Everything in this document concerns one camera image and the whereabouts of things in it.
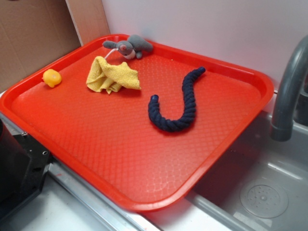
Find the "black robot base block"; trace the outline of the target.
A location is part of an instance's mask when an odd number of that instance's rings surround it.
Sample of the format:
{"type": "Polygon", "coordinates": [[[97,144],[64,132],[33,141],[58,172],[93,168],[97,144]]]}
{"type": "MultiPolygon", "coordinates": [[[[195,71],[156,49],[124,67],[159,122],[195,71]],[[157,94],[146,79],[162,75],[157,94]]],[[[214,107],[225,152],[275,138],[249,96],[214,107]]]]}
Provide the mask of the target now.
{"type": "Polygon", "coordinates": [[[41,193],[50,159],[50,151],[31,135],[12,135],[0,122],[1,221],[41,193]]]}

